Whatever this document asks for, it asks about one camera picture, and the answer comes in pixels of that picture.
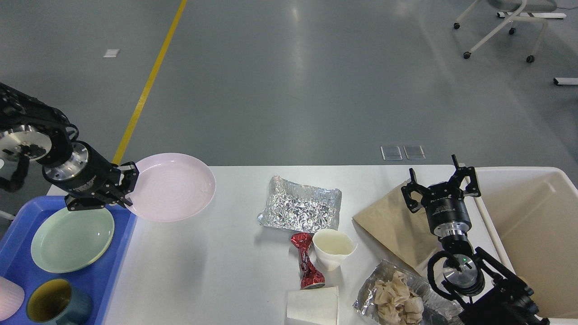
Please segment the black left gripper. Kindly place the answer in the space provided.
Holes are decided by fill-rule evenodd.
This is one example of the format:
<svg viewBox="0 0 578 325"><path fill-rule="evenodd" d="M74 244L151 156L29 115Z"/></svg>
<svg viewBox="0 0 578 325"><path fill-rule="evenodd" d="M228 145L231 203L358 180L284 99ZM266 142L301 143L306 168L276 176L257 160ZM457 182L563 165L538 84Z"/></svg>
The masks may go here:
<svg viewBox="0 0 578 325"><path fill-rule="evenodd" d="M132 206L128 194L135 190L139 170L134 161L112 164L83 141L74 141L70 158L56 167L42 169L43 177L66 191L68 211L103 209L107 205ZM107 196L92 193L105 188Z"/></svg>

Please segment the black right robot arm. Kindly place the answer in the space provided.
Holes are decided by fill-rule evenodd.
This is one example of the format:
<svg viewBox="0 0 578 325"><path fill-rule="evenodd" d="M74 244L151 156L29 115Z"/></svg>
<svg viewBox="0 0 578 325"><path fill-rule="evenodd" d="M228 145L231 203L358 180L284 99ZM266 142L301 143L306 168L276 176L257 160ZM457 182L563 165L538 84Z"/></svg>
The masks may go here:
<svg viewBox="0 0 578 325"><path fill-rule="evenodd" d="M458 318L465 325L549 325L537 315L533 289L481 247L473 248L468 238L471 219L466 197L480 197L474 167L461 167L452 156L455 171L448 181L423 186L415 171L401 187L412 213L423 209L429 231L442 250L427 264L427 279L442 298L462 307Z"/></svg>

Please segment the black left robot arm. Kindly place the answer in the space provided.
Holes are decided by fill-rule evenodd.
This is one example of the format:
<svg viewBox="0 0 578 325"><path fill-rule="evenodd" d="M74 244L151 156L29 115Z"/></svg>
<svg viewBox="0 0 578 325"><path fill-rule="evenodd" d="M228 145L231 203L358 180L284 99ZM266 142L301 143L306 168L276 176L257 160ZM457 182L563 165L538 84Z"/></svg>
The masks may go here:
<svg viewBox="0 0 578 325"><path fill-rule="evenodd" d="M23 187L31 161L42 166L46 181L66 192L70 211L132 206L139 170L132 161L117 165L78 140L79 129L62 111L6 84L0 86L0 150L3 161L17 163L1 189Z"/></svg>

